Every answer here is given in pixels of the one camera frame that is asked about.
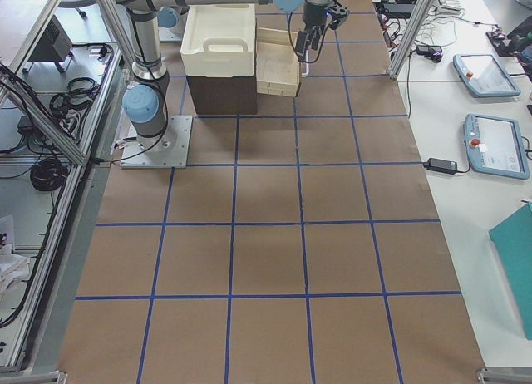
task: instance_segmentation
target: wires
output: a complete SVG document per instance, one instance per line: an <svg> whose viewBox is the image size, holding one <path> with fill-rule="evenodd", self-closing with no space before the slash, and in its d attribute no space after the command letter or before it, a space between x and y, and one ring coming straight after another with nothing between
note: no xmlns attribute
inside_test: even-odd
<svg viewBox="0 0 532 384"><path fill-rule="evenodd" d="M414 54L414 52L415 50L410 50L410 53L408 53L408 71L406 72L406 98L408 100L408 119L409 120L412 114L412 103L410 100L410 67L411 67L412 54Z"/></svg>
<svg viewBox="0 0 532 384"><path fill-rule="evenodd" d="M112 47L107 43L84 43L76 44L74 47L100 47L99 60L102 62L109 56L101 76L101 84L103 84L114 59ZM72 79L66 85L66 91L54 95L48 104L60 127L72 137L76 144L82 140L85 120L101 91L101 84L88 76Z"/></svg>
<svg viewBox="0 0 532 384"><path fill-rule="evenodd" d="M526 141L526 148L525 148L526 158L529 159L529 160L532 160L532 156L530 156L530 153L532 153L532 149L530 149L530 140L528 140L528 138L526 138L524 136L521 136L521 139Z"/></svg>
<svg viewBox="0 0 532 384"><path fill-rule="evenodd" d="M136 40L136 43L137 45L139 46L139 51L140 51L140 56L142 57L142 62L145 63L145 67L146 69L148 70L148 72L150 73L151 77L153 78L153 81L156 85L156 88L154 89L152 87L152 89L154 89L155 91L157 91L160 96L162 97L163 99L163 103L164 103L164 106L165 106L165 125L163 127L163 129L161 130L160 132L160 136L157 138L157 140L154 142L153 145L151 145L150 147L148 147L147 149L143 149L142 151L136 153L136 154L133 154L133 155L130 155L130 156L127 156L127 157L124 157L124 158L119 158L119 159L115 159L115 160L103 160L103 159L100 159L100 158L94 158L94 157L91 157L89 160L97 165L101 164L101 163L115 163L115 162L120 162L120 161L123 161L123 160L128 160L130 158L134 158L134 157L137 157L138 155L142 155L150 150L152 150L154 147L156 147L160 141L163 139L163 136L165 135L165 132L166 132L166 128L168 127L168 105L166 104L166 99L165 99L165 93L163 92L163 90L161 89L160 85L159 85L159 82L157 81L157 78L155 78L155 75L153 73L153 71L150 69L150 67L148 66L148 61L146 60L146 57L145 57L145 53L144 53L144 50L142 49L142 45L140 44L140 37L139 37L139 33L138 33L138 30L137 30L137 27L136 27L136 22L131 19L131 26L133 27L133 33L135 35L135 40Z"/></svg>
<svg viewBox="0 0 532 384"><path fill-rule="evenodd" d="M57 199L56 199L56 202L54 203L54 200L53 200L53 191L50 193L51 195L51 198L52 198L52 212L50 213L50 219L48 220L48 224L47 224L47 228L46 228L46 231L44 233L44 237L42 239L42 243L41 243L41 247L39 248L39 251L37 252L37 255L34 257L35 258L35 263L33 265L33 269L32 269L32 272L30 274L30 278L27 280L26 282L26 288L24 289L24 294L22 295L22 299L20 301L20 303L13 309L13 311L11 312L11 314L3 319L3 320L0 320L0 329L2 328L5 328L7 326L9 326L11 323L13 323L18 315L20 314L20 312L24 309L24 306L26 304L26 301L27 301L27 297L30 293L30 289L32 288L32 284L33 284L33 281L35 280L35 277L37 275L37 268L39 266L39 263L41 262L41 258L42 258L42 255L44 254L44 251L46 250L46 247L47 247L47 243L48 243L48 239L50 238L50 233L52 231L52 225L53 225L53 222L57 216L57 210L58 210L58 206L59 206L59 200L61 199L62 195L63 195L63 192L65 191L65 183L66 181L63 180L62 184L61 184L61 187L60 187L60 190L59 190L59 195L57 196Z"/></svg>
<svg viewBox="0 0 532 384"><path fill-rule="evenodd" d="M294 54L298 57L299 59L299 62L302 62L302 63L305 63L305 64L313 64L315 63L317 60L319 60L319 57L320 55L322 54L322 48L323 48L323 43L325 42L325 36L327 35L327 30L329 29L330 27L330 23L325 27L325 29L323 30L323 34L322 34L322 40L320 41L320 44L319 44L319 48L318 48L318 54L316 55L316 58L314 58L314 60L311 60L310 62L307 62L304 58L305 58L305 55L301 54L301 53L298 53L296 51L296 48L295 46L293 45L293 39L292 39L292 31L290 29L290 27L292 26L292 13L290 14L287 14L288 15L288 23L287 23L287 27L288 27L288 39L290 41L290 46L292 46L292 50L294 52Z"/></svg>
<svg viewBox="0 0 532 384"><path fill-rule="evenodd" d="M17 143L17 145L13 146L10 149L0 150L0 154L6 154L6 155L11 154L17 150L20 150L25 144L26 144L26 136L21 135L20 141Z"/></svg>

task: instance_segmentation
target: power adapter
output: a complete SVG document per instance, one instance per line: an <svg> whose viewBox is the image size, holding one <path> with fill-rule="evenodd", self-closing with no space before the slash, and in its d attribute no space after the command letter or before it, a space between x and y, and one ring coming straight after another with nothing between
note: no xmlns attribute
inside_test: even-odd
<svg viewBox="0 0 532 384"><path fill-rule="evenodd" d="M30 135L33 132L33 123L27 116L21 116L17 124L17 132L21 135Z"/></svg>
<svg viewBox="0 0 532 384"><path fill-rule="evenodd" d="M437 158L429 158L423 163L427 170L441 172L442 174L454 175L458 172L458 164L455 161L438 160Z"/></svg>
<svg viewBox="0 0 532 384"><path fill-rule="evenodd" d="M443 57L443 49L437 45L416 45L416 53L433 62L440 62Z"/></svg>

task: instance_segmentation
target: metal profile rail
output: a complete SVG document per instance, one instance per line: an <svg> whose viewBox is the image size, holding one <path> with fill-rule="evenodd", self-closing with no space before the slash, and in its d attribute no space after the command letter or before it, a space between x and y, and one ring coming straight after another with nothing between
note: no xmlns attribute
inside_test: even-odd
<svg viewBox="0 0 532 384"><path fill-rule="evenodd" d="M498 373L490 370L479 370L477 377L480 384L532 384L532 376L513 373Z"/></svg>
<svg viewBox="0 0 532 384"><path fill-rule="evenodd" d="M67 374L63 372L0 378L0 384L66 384L66 382Z"/></svg>
<svg viewBox="0 0 532 384"><path fill-rule="evenodd" d="M127 66L131 66L135 61L135 53L133 52L133 45L127 32L122 25L122 21L116 11L114 0L96 0L100 7L101 17L106 24L107 31L114 38L118 47L121 50L122 56Z"/></svg>
<svg viewBox="0 0 532 384"><path fill-rule="evenodd" d="M423 25L433 2L434 0L417 0L410 21L408 22L405 33L401 39L401 43L399 44L396 55L393 57L392 64L390 65L391 79L396 80L399 77L402 65L411 53L411 47L416 40L421 25Z"/></svg>

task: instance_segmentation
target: floor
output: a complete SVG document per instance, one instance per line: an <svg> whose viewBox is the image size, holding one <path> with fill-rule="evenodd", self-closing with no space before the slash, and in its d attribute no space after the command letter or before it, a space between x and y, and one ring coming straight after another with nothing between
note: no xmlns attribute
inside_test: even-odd
<svg viewBox="0 0 532 384"><path fill-rule="evenodd" d="M371 0L340 1L353 14L297 98L195 118L185 170L111 167L58 365L70 383L475 382ZM286 19L260 7L258 25ZM170 114L194 114L178 48L163 53Z"/></svg>

